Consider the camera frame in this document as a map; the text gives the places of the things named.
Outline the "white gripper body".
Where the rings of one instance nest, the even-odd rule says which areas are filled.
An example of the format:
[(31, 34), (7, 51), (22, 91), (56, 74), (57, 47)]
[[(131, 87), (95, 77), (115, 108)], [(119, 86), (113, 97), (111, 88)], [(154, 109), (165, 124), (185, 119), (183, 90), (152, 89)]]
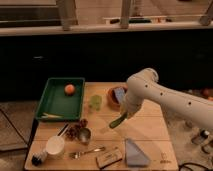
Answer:
[(141, 109), (141, 106), (142, 104), (130, 103), (127, 100), (123, 100), (120, 107), (120, 114), (130, 119)]

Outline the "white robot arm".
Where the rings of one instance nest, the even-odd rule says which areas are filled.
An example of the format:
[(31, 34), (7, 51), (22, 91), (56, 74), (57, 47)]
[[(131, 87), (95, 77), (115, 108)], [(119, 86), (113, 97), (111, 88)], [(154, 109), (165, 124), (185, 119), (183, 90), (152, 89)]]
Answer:
[(198, 127), (213, 131), (213, 101), (166, 88), (158, 84), (159, 76), (152, 68), (131, 75), (121, 104), (121, 114), (131, 118), (145, 99), (163, 105), (190, 120)]

